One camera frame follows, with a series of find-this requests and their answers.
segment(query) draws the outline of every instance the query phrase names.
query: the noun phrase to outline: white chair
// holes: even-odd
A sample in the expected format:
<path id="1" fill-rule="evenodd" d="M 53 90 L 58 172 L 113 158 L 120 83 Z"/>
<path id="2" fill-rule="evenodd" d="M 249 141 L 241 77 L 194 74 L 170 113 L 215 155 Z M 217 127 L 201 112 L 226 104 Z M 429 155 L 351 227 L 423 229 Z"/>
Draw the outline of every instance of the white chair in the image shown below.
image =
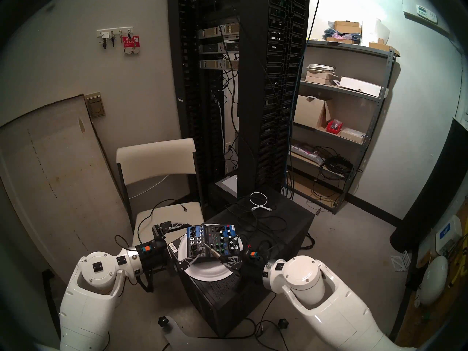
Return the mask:
<path id="1" fill-rule="evenodd" d="M 147 178 L 172 174 L 195 175 L 200 202 L 184 203 L 182 204 L 184 207 L 177 204 L 155 208 L 151 217 L 144 220 L 140 226 L 139 235 L 143 243 L 154 238 L 153 225 L 166 221 L 190 225 L 203 224 L 203 199 L 196 171 L 195 144 L 192 138 L 122 147 L 117 150 L 116 161 L 123 188 L 124 204 L 134 229 L 132 245 L 140 244 L 137 229 L 141 221 L 150 215 L 151 209 L 140 212 L 136 221 L 133 222 L 126 186 Z M 170 236 L 166 238 L 167 243 L 169 244 L 183 233 L 185 230 L 169 233 Z"/>

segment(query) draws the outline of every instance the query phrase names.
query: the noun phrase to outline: thermostat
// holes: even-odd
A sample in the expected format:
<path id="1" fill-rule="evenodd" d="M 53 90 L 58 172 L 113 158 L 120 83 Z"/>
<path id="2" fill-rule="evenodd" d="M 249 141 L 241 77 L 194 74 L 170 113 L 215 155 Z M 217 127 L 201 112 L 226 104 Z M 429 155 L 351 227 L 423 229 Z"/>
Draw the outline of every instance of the thermostat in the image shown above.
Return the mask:
<path id="1" fill-rule="evenodd" d="M 421 5 L 416 5 L 416 12 L 418 13 L 419 16 L 425 18 L 426 20 L 433 22 L 433 23 L 437 23 L 436 14 L 428 10 L 427 8 Z"/>

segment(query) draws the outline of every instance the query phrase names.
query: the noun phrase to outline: chair backrest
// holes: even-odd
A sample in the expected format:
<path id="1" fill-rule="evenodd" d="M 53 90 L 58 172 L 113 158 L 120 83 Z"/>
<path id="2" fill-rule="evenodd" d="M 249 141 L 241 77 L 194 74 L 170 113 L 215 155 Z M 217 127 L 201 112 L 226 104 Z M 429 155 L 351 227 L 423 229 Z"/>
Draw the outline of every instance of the chair backrest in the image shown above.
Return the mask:
<path id="1" fill-rule="evenodd" d="M 116 161 L 126 186 L 156 176 L 195 174 L 194 152 L 192 138 L 175 139 L 119 148 Z"/>

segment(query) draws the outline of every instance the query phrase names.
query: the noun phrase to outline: black speaker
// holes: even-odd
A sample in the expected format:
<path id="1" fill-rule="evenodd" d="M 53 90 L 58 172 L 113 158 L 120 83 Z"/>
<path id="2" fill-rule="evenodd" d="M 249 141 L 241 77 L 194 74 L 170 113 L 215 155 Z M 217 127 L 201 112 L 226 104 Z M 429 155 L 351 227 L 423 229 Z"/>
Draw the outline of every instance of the black speaker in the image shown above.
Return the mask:
<path id="1" fill-rule="evenodd" d="M 414 249 L 442 217 L 468 170 L 468 131 L 452 121 L 440 153 L 418 198 L 390 236 L 395 250 Z"/>

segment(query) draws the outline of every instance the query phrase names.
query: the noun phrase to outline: black knob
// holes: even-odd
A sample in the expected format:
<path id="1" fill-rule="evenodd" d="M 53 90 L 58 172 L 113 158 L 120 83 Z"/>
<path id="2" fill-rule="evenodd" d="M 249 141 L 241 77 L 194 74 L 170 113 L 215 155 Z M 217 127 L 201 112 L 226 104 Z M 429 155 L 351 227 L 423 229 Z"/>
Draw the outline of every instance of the black knob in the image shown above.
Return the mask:
<path id="1" fill-rule="evenodd" d="M 279 321 L 278 321 L 278 327 L 280 329 L 286 329 L 288 328 L 288 325 L 289 325 L 289 322 L 286 320 L 286 318 L 281 318 Z"/>
<path id="2" fill-rule="evenodd" d="M 163 316 L 163 317 L 159 317 L 158 318 L 158 324 L 161 326 L 161 327 L 165 327 L 169 324 L 169 320 L 167 319 L 166 316 Z"/>

